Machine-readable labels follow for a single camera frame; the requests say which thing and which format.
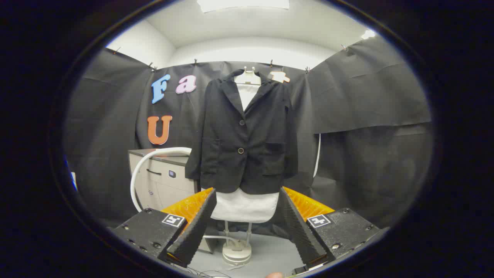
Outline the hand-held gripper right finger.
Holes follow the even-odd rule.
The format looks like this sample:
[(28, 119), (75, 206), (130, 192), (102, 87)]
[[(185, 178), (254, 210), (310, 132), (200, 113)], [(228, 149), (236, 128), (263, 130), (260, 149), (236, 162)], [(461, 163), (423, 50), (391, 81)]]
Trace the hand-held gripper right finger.
[(293, 243), (309, 268), (347, 257), (389, 230), (351, 208), (335, 210), (286, 187), (279, 191), (279, 204)]

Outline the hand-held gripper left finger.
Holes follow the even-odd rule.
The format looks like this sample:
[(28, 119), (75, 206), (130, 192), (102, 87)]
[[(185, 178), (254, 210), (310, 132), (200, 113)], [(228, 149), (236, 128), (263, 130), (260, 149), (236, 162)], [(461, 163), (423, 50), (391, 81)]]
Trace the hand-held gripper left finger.
[(112, 232), (147, 257), (185, 268), (203, 239), (217, 205), (216, 195), (209, 188), (162, 210), (145, 208)]

